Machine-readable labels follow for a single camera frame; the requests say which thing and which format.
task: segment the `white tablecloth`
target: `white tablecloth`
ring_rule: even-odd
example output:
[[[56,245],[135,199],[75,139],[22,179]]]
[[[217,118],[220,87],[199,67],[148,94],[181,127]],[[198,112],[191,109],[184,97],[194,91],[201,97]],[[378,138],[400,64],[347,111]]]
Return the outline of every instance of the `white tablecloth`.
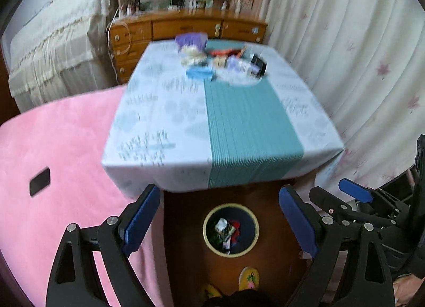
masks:
[[[222,45],[225,41],[209,41]],[[344,146],[296,72],[272,48],[247,44],[266,63],[261,80],[218,71],[186,77],[174,41],[151,43],[118,106],[102,165],[131,197],[148,183],[172,192],[294,178]]]

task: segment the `person's hand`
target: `person's hand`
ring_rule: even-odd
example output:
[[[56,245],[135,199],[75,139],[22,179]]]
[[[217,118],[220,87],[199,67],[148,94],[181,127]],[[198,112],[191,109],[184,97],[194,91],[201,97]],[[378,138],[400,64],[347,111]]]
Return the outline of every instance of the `person's hand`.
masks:
[[[396,306],[404,306],[407,304],[419,290],[423,282],[423,279],[417,278],[415,275],[397,279],[393,283],[394,295],[397,301]]]

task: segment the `curtain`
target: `curtain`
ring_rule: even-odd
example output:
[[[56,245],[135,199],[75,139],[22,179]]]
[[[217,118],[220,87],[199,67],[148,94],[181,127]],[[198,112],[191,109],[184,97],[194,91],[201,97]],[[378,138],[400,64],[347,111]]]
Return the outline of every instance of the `curtain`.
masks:
[[[341,178],[377,188],[414,164],[425,133],[425,11],[417,0],[264,0],[268,45],[305,80],[343,139],[299,182],[344,200]]]

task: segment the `purple tissue package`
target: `purple tissue package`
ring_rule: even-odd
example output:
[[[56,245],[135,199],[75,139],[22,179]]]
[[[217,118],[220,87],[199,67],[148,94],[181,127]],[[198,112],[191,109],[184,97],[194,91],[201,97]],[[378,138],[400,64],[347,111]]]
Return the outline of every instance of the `purple tissue package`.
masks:
[[[208,34],[207,33],[186,33],[176,36],[176,43],[178,48],[181,50],[183,46],[195,45],[198,50],[203,51],[207,45]]]

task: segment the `pink blanket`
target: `pink blanket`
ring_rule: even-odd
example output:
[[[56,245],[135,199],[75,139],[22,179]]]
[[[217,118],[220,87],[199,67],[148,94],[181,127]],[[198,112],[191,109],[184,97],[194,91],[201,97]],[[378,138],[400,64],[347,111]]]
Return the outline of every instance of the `pink blanket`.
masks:
[[[0,251],[36,307],[45,305],[50,270],[66,226],[97,226],[132,202],[100,165],[122,92],[123,87],[116,87],[48,103],[0,127]],[[30,197],[30,179],[46,166],[51,185]],[[141,248],[130,256],[156,307],[173,306],[163,220],[161,206]],[[109,304],[119,306],[99,253],[95,259]]]

